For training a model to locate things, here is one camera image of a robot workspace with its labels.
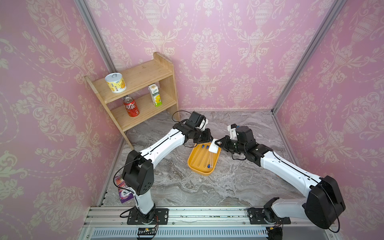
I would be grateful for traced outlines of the test tube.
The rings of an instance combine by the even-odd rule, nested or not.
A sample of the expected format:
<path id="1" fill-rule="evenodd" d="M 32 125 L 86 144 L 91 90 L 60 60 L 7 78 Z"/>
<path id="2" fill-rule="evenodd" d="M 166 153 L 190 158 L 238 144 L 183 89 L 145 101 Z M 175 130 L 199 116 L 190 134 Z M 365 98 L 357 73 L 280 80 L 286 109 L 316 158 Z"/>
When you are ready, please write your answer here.
<path id="1" fill-rule="evenodd" d="M 201 148 L 199 148 L 199 152 L 196 155 L 196 158 L 195 158 L 195 161 L 194 161 L 195 164 L 199 165 L 201 154 L 203 154 L 204 151 L 205 151 L 205 145 L 202 144 Z"/>
<path id="2" fill-rule="evenodd" d="M 208 157 L 207 158 L 207 162 L 206 162 L 206 167 L 209 169 L 210 168 L 210 162 L 211 162 L 211 157 Z"/>
<path id="3" fill-rule="evenodd" d="M 214 165 L 214 154 L 210 152 L 210 169 L 213 168 Z"/>
<path id="4" fill-rule="evenodd" d="M 201 161 L 199 163 L 199 167 L 202 167 L 202 168 L 206 167 L 207 162 L 208 162 L 208 157 L 209 157 L 209 154 L 210 154 L 209 147 L 210 146 L 207 145 L 206 148 L 204 149 L 204 152 L 201 155 L 202 159 L 201 159 Z"/>

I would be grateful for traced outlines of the white wiping cloth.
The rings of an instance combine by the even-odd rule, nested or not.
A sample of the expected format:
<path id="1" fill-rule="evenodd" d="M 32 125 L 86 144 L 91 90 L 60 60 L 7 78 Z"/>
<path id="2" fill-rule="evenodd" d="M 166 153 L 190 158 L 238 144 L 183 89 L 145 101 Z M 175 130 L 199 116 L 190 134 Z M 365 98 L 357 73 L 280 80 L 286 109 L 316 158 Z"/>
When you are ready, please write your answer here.
<path id="1" fill-rule="evenodd" d="M 210 153 L 213 153 L 213 154 L 216 154 L 219 150 L 219 146 L 216 144 L 216 141 L 218 139 L 213 139 L 212 140 L 212 143 L 210 144 L 210 147 L 209 147 L 209 152 Z"/>

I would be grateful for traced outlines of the yellow plastic basin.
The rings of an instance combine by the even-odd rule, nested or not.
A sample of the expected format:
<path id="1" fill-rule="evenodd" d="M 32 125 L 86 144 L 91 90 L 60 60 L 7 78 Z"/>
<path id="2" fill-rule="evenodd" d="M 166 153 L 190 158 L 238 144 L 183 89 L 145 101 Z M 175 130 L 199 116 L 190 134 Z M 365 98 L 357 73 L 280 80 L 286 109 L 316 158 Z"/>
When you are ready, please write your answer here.
<path id="1" fill-rule="evenodd" d="M 211 143 L 206 143 L 204 144 L 205 145 L 205 148 L 206 146 L 210 146 Z M 214 165 L 213 165 L 213 168 L 202 168 L 202 167 L 199 167 L 199 165 L 195 164 L 194 161 L 195 161 L 195 158 L 196 158 L 196 155 L 197 153 L 199 152 L 199 148 L 201 148 L 202 144 L 199 144 L 197 145 L 191 152 L 189 158 L 188 158 L 188 166 L 189 168 L 195 172 L 195 173 L 198 173 L 202 176 L 209 176 L 214 170 L 215 170 L 215 167 L 217 165 L 217 162 L 218 162 L 218 159 L 219 159 L 219 156 L 220 156 L 220 153 L 221 153 L 221 149 L 218 150 L 218 152 L 216 154 L 214 154 Z"/>

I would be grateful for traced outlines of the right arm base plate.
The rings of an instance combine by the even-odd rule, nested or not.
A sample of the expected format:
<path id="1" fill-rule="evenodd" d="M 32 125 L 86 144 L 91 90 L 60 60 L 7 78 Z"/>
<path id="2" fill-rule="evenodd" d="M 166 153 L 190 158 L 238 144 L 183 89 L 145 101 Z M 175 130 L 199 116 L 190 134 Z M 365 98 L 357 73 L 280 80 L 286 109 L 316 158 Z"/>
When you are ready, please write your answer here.
<path id="1" fill-rule="evenodd" d="M 251 225 L 282 226 L 291 224 L 290 218 L 278 218 L 275 214 L 263 208 L 248 208 L 246 214 Z"/>

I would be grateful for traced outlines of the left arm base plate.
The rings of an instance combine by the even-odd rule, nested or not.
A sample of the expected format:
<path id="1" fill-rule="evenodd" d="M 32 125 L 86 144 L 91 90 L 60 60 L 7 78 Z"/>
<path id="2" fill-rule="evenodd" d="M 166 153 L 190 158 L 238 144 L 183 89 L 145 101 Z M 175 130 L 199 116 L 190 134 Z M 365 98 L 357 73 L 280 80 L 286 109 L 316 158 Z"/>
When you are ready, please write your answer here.
<path id="1" fill-rule="evenodd" d="M 129 210 L 127 225 L 167 225 L 169 217 L 169 209 L 152 208 L 147 214 L 143 214 L 136 207 Z"/>

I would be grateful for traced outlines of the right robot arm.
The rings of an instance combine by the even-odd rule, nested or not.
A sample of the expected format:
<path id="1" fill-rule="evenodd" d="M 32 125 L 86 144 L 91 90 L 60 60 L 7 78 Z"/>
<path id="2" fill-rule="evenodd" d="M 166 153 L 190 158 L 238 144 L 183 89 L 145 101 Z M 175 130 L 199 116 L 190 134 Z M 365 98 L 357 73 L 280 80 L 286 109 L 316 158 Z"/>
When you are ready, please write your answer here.
<path id="1" fill-rule="evenodd" d="M 303 195 L 302 199 L 275 197 L 269 200 L 263 210 L 266 222 L 275 224 L 284 218 L 300 218 L 310 220 L 321 229 L 328 229 L 334 222 L 340 221 L 346 205 L 334 178 L 320 177 L 303 170 L 255 140 L 240 142 L 225 136 L 214 143 L 231 154 L 243 154 L 246 160 L 273 172 Z"/>

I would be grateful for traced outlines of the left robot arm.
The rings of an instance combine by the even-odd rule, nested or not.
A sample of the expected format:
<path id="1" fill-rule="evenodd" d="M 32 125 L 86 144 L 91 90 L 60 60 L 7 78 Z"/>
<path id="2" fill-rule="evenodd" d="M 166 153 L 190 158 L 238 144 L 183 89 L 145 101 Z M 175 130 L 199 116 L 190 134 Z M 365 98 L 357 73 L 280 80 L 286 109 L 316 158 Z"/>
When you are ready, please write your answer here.
<path id="1" fill-rule="evenodd" d="M 208 120 L 204 115 L 192 112 L 188 119 L 177 121 L 173 128 L 159 141 L 140 152 L 132 150 L 126 159 L 122 179 L 133 193 L 135 206 L 130 209 L 128 224 L 139 222 L 153 224 L 156 205 L 152 200 L 151 187 L 154 184 L 154 169 L 169 153 L 192 140 L 195 145 L 213 140 Z"/>

